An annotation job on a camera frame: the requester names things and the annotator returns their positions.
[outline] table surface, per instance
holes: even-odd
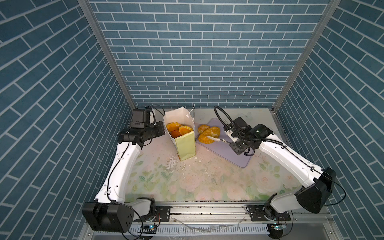
[[[250,126],[261,123],[278,136],[268,109],[225,109]],[[209,122],[213,109],[196,109],[195,123]],[[156,121],[162,116],[156,114]],[[153,139],[143,148],[129,177],[126,202],[137,197],[156,201],[266,200],[274,193],[297,189],[300,183],[269,155],[256,150],[247,167],[240,168],[196,144],[196,156],[180,161],[168,135]]]

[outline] metal vent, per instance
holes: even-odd
[[[175,226],[175,225],[160,225],[157,228],[156,236],[157,237],[170,237],[170,236],[191,236],[191,235],[217,235],[217,234],[269,234],[267,224],[247,224],[246,226],[238,227],[237,225],[231,226],[222,226],[222,225],[207,225],[207,224],[190,224],[190,227],[200,228],[207,230],[201,231],[197,229],[187,228],[185,226]],[[137,235],[139,228],[137,226],[132,226],[130,232]]]

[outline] mounting plate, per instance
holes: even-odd
[[[265,217],[264,211],[263,211],[263,205],[247,205],[246,210],[249,212],[249,216],[251,217],[251,221],[253,222],[261,222],[261,221],[273,221],[273,219],[267,219]],[[286,222],[291,221],[291,216],[288,212],[282,213],[279,222]]]
[[[170,206],[156,206],[156,212],[160,213],[161,222],[169,222]]]

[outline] brick wall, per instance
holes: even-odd
[[[76,0],[0,1],[0,239],[76,239],[129,113]]]
[[[278,110],[295,149],[347,191],[329,208],[345,239],[384,239],[383,12],[382,0],[342,0]]]
[[[328,1],[91,5],[137,104],[270,108]]]

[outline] black cable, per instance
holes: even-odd
[[[228,120],[231,122],[232,126],[233,126],[233,132],[237,135],[237,137],[242,140],[242,141],[245,141],[245,142],[272,142],[272,143],[275,143],[275,144],[278,144],[280,146],[284,145],[284,143],[280,142],[280,141],[277,141],[277,140],[274,140],[274,139],[268,139],[268,138],[247,138],[247,139],[244,139],[243,137],[240,136],[239,132],[237,131],[237,128],[235,127],[235,123],[234,121],[232,120],[232,118],[228,115],[228,113],[226,113],[226,111],[224,111],[221,107],[219,106],[214,106],[214,111],[215,111],[215,114],[217,116],[217,118],[220,120],[220,122],[226,126],[227,128],[229,128],[229,126],[227,124],[224,123],[224,121],[221,119],[221,117],[219,116],[219,114],[217,113],[217,109],[219,109],[227,118]]]
[[[156,109],[161,115],[165,115],[166,114],[166,111],[164,110],[164,108],[162,107],[162,106],[160,106],[160,105],[157,105],[157,104],[154,104],[154,105],[144,105],[144,104],[142,104],[142,105],[137,105],[137,106],[134,106],[133,107],[133,109],[135,109],[135,108],[137,108],[137,107],[142,107],[142,106],[144,106],[144,107],[153,107],[154,109]],[[162,109],[163,109],[163,112],[164,113],[161,113],[157,108],[155,108],[154,106],[159,106],[159,107],[161,107]]]
[[[307,163],[305,163],[303,160],[301,160],[298,156],[296,156],[295,154],[293,154],[293,152],[289,151],[288,148],[285,148],[285,149],[286,149],[288,152],[290,152],[290,154],[294,155],[295,158],[299,159],[300,162],[304,163],[307,167],[309,167],[311,170],[313,170],[313,171],[317,172],[318,174],[322,175],[323,177],[327,178],[328,180],[330,180],[331,182],[333,182],[334,184],[336,184],[337,186],[339,186],[339,187],[343,190],[343,192],[344,192],[344,196],[343,196],[343,198],[342,198],[340,201],[338,201],[337,203],[334,203],[334,204],[324,204],[324,206],[333,206],[333,205],[337,205],[337,204],[341,203],[342,201],[344,201],[344,199],[345,199],[346,196],[347,196],[347,192],[345,191],[345,189],[344,189],[340,184],[338,184],[338,183],[335,182],[334,180],[330,179],[329,177],[325,176],[325,175],[323,174],[324,172],[321,173],[321,172],[317,171],[315,168],[309,166]]]
[[[122,153],[121,157],[123,157],[124,154],[125,154],[125,152],[128,150],[129,144],[130,144],[130,142],[128,142],[128,146],[127,146],[127,148],[124,150],[124,152]],[[113,171],[115,170],[116,166],[119,164],[120,160],[121,160],[121,158],[119,158],[118,162],[117,162],[116,165],[112,168],[112,171],[111,171],[111,173],[110,173],[109,176],[108,176],[108,181],[107,181],[107,198],[108,198],[108,200],[111,201],[111,202],[114,202],[114,203],[116,203],[116,204],[120,204],[120,205],[124,205],[124,206],[127,206],[128,208],[132,209],[132,210],[137,214],[137,216],[139,217],[139,219],[140,219],[140,221],[141,221],[141,227],[144,228],[143,220],[141,219],[141,217],[140,217],[140,215],[138,214],[138,212],[137,212],[136,210],[133,209],[133,207],[128,206],[128,205],[123,204],[123,203],[120,203],[120,202],[116,202],[115,200],[112,200],[112,199],[109,197],[109,193],[108,193],[108,191],[109,191],[109,180],[110,180],[111,175],[112,175]],[[123,235],[123,237],[124,237],[125,239],[130,240],[130,239],[128,239],[128,238],[124,235],[124,233],[121,233],[121,234]],[[135,239],[133,239],[133,240],[137,240],[137,239],[139,239],[139,237],[141,237],[141,235],[142,235],[142,232],[140,233],[140,235],[139,235],[137,238],[135,238]]]
[[[291,213],[292,213],[292,226],[291,226],[291,229],[289,230],[289,232],[288,232],[287,234],[284,234],[284,235],[281,236],[280,238],[287,236],[287,235],[292,231],[292,228],[293,228],[293,212],[292,212],[292,210],[291,210]]]
[[[156,123],[155,113],[152,110],[150,110],[150,111],[151,111],[151,113],[153,115],[153,123],[151,123],[151,124],[154,125]]]
[[[153,139],[153,138],[151,138],[151,140],[149,141],[149,143],[148,143],[148,144],[145,144],[145,145],[143,145],[143,147],[144,147],[144,146],[147,146],[147,145],[149,145],[149,144],[151,144],[151,142],[152,142],[152,139]]]
[[[252,154],[248,154],[251,151],[250,147],[248,148],[248,152],[245,152],[244,155],[246,156],[253,156],[255,154],[255,150],[253,150]]]
[[[217,112],[217,109],[219,109],[227,118],[228,120],[231,122],[232,126],[233,126],[233,132],[237,135],[237,137],[240,139],[240,140],[243,140],[243,141],[252,141],[252,142],[256,142],[256,141],[263,141],[263,142],[272,142],[272,143],[275,143],[275,144],[278,144],[280,146],[283,146],[284,143],[283,142],[280,142],[280,141],[277,141],[277,140],[273,140],[273,139],[267,139],[267,138],[248,138],[248,139],[243,139],[239,132],[237,131],[236,127],[235,127],[235,123],[234,121],[232,120],[232,118],[228,115],[228,113],[226,113],[221,107],[219,106],[214,106],[214,111],[215,111],[215,114],[217,116],[217,118],[220,120],[220,122],[226,126],[227,128],[229,128],[229,126],[221,119],[221,117],[219,116],[218,112]],[[333,206],[333,205],[337,205],[339,203],[341,203],[347,196],[347,193],[345,191],[345,189],[340,185],[338,184],[337,182],[333,181],[332,179],[328,178],[327,176],[325,176],[323,173],[320,173],[318,172],[314,167],[311,167],[309,166],[307,163],[305,163],[303,160],[301,160],[298,156],[296,156],[295,154],[293,154],[288,148],[285,147],[285,149],[291,153],[292,155],[294,155],[298,160],[300,160],[300,162],[302,162],[304,165],[306,165],[308,168],[310,168],[311,170],[317,172],[318,174],[324,176],[325,178],[329,179],[330,181],[332,181],[333,183],[335,183],[336,185],[338,185],[343,191],[344,191],[344,196],[343,198],[338,201],[337,203],[334,203],[334,204],[324,204],[324,206]]]

